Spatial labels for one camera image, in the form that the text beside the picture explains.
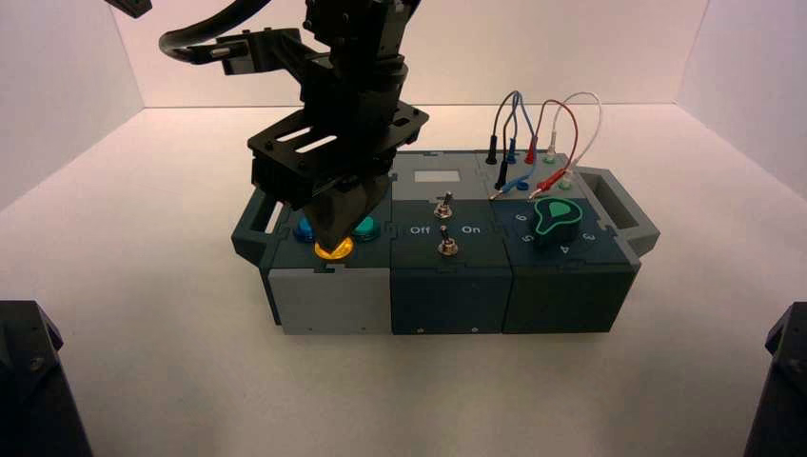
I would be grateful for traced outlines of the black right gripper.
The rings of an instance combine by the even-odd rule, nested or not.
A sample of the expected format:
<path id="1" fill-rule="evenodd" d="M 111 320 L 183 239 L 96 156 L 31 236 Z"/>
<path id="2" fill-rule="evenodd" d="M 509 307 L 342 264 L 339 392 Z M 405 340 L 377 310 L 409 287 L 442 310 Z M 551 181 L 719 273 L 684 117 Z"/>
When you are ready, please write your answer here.
<path id="1" fill-rule="evenodd" d="M 319 244 L 340 244 L 384 199 L 399 147 L 417 140 L 429 115 L 365 91 L 349 97 L 320 85 L 307 103 L 248 139 L 251 184 L 299 209 Z M 332 189 L 347 182 L 348 192 Z"/>

